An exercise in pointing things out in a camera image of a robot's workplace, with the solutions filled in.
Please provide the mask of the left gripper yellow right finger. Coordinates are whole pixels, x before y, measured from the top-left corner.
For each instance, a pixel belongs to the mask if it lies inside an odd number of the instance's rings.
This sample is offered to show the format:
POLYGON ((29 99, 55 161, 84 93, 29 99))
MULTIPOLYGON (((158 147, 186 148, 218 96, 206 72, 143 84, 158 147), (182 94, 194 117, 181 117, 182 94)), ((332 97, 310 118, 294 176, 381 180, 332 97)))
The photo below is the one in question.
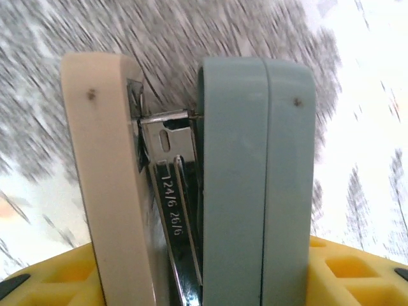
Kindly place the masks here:
POLYGON ((407 305, 407 265, 311 236, 308 305, 407 305))

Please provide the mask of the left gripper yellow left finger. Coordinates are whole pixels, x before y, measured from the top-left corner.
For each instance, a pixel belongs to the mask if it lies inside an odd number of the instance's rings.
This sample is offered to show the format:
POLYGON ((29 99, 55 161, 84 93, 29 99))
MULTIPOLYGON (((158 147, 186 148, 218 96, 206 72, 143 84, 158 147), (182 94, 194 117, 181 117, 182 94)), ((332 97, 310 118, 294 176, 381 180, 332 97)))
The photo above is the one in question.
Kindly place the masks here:
POLYGON ((92 245, 23 268, 1 281, 1 305, 104 305, 92 245))

